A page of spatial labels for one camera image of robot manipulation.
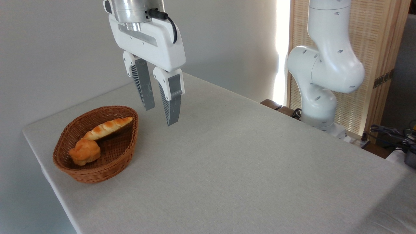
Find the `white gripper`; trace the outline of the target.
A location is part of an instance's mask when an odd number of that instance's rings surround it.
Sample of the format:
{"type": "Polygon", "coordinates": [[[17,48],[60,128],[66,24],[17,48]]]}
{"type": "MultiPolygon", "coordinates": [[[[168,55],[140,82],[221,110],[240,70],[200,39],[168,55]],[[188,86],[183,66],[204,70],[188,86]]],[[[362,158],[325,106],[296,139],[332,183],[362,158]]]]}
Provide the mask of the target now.
{"type": "Polygon", "coordinates": [[[181,110],[181,95],[185,93],[183,72],[186,62],[181,33],[177,28],[174,41],[170,22],[153,19],[141,24],[140,31],[128,31],[125,24],[109,15],[109,23],[117,45],[125,50],[123,61],[129,77],[133,78],[145,110],[155,107],[147,62],[156,67],[154,78],[158,81],[168,126],[178,122],[181,110]]]}

